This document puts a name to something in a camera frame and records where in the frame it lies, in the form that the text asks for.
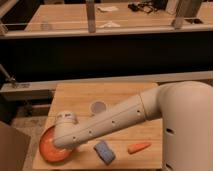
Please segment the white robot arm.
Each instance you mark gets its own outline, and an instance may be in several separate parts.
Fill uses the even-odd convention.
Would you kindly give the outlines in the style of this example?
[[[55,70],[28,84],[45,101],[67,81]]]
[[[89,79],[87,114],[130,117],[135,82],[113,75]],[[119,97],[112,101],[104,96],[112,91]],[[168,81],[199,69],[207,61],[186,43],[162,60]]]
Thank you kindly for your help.
[[[213,171],[213,86],[197,81],[143,91],[82,123],[58,116],[53,143],[73,149],[155,119],[163,123],[163,171]]]

